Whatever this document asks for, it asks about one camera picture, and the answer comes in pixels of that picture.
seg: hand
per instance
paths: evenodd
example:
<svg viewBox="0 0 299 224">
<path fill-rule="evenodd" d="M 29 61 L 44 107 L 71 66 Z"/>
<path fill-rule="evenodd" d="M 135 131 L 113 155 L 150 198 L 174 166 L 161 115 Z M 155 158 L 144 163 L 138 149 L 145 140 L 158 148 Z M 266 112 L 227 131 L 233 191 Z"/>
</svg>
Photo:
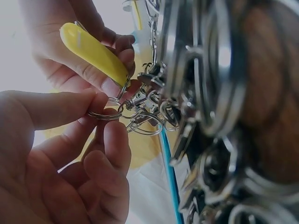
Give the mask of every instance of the hand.
<svg viewBox="0 0 299 224">
<path fill-rule="evenodd" d="M 57 89 L 78 92 L 95 87 L 108 96 L 120 88 L 104 73 L 70 52 L 60 39 L 59 29 L 67 22 L 80 21 L 87 31 L 107 45 L 125 64 L 129 75 L 135 71 L 132 35 L 117 35 L 104 26 L 92 0 L 19 0 L 25 27 L 32 42 L 33 57 Z M 132 82 L 131 96 L 139 87 Z"/>
<path fill-rule="evenodd" d="M 107 97 L 83 93 L 0 93 L 0 223 L 121 224 L 128 215 L 128 134 L 118 121 L 96 121 Z M 32 148 L 35 130 L 70 123 Z M 82 162 L 75 158 L 96 128 Z"/>
</svg>

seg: blue cord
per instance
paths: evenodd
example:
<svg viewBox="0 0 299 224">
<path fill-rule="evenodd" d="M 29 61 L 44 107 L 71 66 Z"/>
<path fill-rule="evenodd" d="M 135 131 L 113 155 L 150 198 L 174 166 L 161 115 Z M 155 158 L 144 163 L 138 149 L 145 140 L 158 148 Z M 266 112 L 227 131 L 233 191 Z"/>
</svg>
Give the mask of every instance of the blue cord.
<svg viewBox="0 0 299 224">
<path fill-rule="evenodd" d="M 174 207 L 174 213 L 176 216 L 177 224 L 184 224 L 183 215 L 178 211 L 178 206 L 179 206 L 178 184 L 177 184 L 174 168 L 169 165 L 171 159 L 171 151 L 170 151 L 167 135 L 164 129 L 160 133 L 160 140 L 162 145 L 162 156 L 164 160 L 166 176 L 170 187 L 171 199 L 173 202 L 172 204 Z"/>
</svg>

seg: keychain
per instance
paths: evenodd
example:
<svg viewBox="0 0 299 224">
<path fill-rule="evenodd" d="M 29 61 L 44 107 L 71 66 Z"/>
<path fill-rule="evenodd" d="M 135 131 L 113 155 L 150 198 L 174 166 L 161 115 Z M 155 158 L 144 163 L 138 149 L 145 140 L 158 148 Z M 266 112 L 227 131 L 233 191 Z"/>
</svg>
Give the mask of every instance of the keychain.
<svg viewBox="0 0 299 224">
<path fill-rule="evenodd" d="M 159 105 L 157 104 L 158 99 L 154 100 L 154 92 L 149 90 L 145 83 L 142 84 L 131 99 L 120 103 L 127 88 L 130 87 L 130 76 L 116 55 L 91 36 L 79 21 L 64 24 L 60 29 L 60 36 L 64 45 L 71 52 L 104 72 L 121 87 L 121 91 L 117 97 L 108 98 L 109 102 L 119 106 L 116 114 L 104 115 L 88 112 L 89 116 L 100 120 L 116 120 L 123 117 L 130 120 L 127 125 L 128 132 L 136 132 L 147 136 L 161 133 L 167 124 L 167 118 L 163 117 L 160 113 Z M 152 63 L 145 64 L 145 73 L 147 73 L 150 65 Z M 125 116 L 123 114 L 125 108 L 135 113 L 131 116 Z M 150 123 L 153 127 L 157 127 L 157 130 L 147 131 L 142 129 L 141 125 L 146 122 Z M 168 127 L 167 129 L 172 131 L 176 130 L 177 127 Z"/>
</svg>

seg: yellow plastic tag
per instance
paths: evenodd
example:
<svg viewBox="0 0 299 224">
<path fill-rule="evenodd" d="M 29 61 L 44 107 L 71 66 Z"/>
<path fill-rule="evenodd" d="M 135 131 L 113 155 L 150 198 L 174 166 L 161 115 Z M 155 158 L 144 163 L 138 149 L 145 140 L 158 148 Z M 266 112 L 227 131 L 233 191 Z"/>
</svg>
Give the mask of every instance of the yellow plastic tag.
<svg viewBox="0 0 299 224">
<path fill-rule="evenodd" d="M 74 23 L 66 23 L 60 28 L 60 37 L 71 52 L 104 72 L 120 87 L 125 85 L 128 71 L 124 64 L 88 32 Z"/>
</svg>

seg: brown leather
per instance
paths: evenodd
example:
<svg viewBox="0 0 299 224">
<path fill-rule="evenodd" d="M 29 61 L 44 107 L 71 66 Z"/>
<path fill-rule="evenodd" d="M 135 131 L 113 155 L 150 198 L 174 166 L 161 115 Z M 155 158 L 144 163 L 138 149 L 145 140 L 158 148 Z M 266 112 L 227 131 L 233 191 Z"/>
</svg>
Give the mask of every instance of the brown leather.
<svg viewBox="0 0 299 224">
<path fill-rule="evenodd" d="M 249 54 L 242 122 L 271 179 L 299 181 L 299 17 L 273 1 L 235 0 Z"/>
</svg>

